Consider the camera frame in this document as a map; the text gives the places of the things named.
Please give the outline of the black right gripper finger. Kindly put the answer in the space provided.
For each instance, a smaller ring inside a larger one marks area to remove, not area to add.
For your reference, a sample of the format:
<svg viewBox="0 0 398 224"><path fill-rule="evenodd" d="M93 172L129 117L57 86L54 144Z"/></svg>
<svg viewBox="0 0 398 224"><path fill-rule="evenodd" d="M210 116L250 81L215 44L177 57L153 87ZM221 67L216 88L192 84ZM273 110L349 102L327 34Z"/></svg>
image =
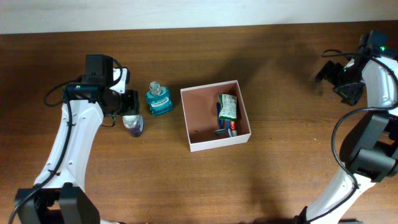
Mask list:
<svg viewBox="0 0 398 224"><path fill-rule="evenodd" d="M354 106L358 103L363 95L363 83L348 83L337 86L333 91L342 98L342 103Z"/></svg>
<svg viewBox="0 0 398 224"><path fill-rule="evenodd" d="M331 60L323 66L315 77L315 82L319 83L322 80L327 80L332 85L340 84L340 73L343 71L343 66L340 63L334 63Z"/></svg>

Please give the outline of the clear foam pump bottle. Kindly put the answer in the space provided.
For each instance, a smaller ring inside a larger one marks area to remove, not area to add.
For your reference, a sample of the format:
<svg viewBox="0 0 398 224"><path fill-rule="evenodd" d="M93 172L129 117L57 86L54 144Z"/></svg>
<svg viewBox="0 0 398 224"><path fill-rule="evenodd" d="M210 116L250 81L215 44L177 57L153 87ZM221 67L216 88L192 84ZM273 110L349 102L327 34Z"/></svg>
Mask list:
<svg viewBox="0 0 398 224"><path fill-rule="evenodd" d="M141 114L123 116L123 124L131 134L131 136L138 138L142 135L144 130L144 118Z"/></svg>

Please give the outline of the pink cardboard box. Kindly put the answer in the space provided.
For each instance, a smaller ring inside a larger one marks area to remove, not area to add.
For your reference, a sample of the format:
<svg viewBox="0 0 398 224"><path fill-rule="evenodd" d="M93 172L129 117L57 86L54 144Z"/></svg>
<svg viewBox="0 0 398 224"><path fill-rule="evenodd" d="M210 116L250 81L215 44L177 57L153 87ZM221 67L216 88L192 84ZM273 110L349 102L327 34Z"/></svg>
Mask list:
<svg viewBox="0 0 398 224"><path fill-rule="evenodd" d="M236 96L238 99L237 135L234 137L229 137L226 133L215 134L220 128L216 102L218 95L222 93ZM248 142L251 128L237 80L182 88L180 95L191 152Z"/></svg>

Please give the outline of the blue disposable razor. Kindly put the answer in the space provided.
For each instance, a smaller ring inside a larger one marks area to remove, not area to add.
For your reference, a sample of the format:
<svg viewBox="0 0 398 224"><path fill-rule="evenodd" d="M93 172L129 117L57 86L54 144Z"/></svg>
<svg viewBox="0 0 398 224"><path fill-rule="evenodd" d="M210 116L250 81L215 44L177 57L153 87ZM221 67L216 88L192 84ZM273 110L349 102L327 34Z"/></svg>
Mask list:
<svg viewBox="0 0 398 224"><path fill-rule="evenodd" d="M214 131L216 135L224 134L227 133L228 130L224 127L224 121L219 118L220 112L221 112L221 104L217 102L216 104L216 109L217 109L217 122L218 122L218 129Z"/></svg>

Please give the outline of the green white tissue packet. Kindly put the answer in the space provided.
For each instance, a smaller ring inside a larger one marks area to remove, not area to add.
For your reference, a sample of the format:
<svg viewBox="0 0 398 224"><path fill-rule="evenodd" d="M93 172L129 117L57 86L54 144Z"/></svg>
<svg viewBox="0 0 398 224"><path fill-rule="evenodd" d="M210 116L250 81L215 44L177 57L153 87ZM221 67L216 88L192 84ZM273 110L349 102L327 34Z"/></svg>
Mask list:
<svg viewBox="0 0 398 224"><path fill-rule="evenodd" d="M236 121L238 98L234 95L220 94L218 100L221 106L218 114L219 119Z"/></svg>

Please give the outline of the blue white toothbrush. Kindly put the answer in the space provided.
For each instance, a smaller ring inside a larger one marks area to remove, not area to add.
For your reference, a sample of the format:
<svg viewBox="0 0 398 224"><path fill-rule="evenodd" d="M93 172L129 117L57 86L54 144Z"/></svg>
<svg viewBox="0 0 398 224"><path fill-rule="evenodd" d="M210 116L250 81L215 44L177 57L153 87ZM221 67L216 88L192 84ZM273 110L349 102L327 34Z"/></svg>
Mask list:
<svg viewBox="0 0 398 224"><path fill-rule="evenodd" d="M232 130L231 130L231 125L230 125L230 121L228 121L228 120L226 120L226 128L227 128L229 137L230 137L230 138L233 137L233 135L232 135Z"/></svg>

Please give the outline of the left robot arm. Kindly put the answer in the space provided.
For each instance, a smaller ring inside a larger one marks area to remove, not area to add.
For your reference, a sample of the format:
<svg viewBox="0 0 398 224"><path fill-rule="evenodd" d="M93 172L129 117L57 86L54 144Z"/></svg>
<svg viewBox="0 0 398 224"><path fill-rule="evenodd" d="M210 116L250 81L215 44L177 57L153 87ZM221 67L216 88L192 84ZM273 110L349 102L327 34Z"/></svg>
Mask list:
<svg viewBox="0 0 398 224"><path fill-rule="evenodd" d="M130 72L116 59L86 56L85 74L59 85L62 118L44 168L33 186L19 189L9 223L104 223L85 193L85 173L96 133L106 117L122 117L138 137L144 129L138 93L126 88Z"/></svg>

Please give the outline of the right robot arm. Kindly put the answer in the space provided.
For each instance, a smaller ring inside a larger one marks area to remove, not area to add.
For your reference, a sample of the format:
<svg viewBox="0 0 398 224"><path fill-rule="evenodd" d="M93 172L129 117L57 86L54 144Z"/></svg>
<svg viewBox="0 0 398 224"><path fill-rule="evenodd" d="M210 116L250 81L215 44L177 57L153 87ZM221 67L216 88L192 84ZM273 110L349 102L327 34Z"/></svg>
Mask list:
<svg viewBox="0 0 398 224"><path fill-rule="evenodd" d="M363 34L356 52L328 49L322 57L345 57L346 65L327 61L316 75L342 102L354 106L362 95L367 107L342 116L333 128L331 150L338 172L322 195L294 217L294 223L342 223L342 216L368 189L397 174L397 51L386 34Z"/></svg>

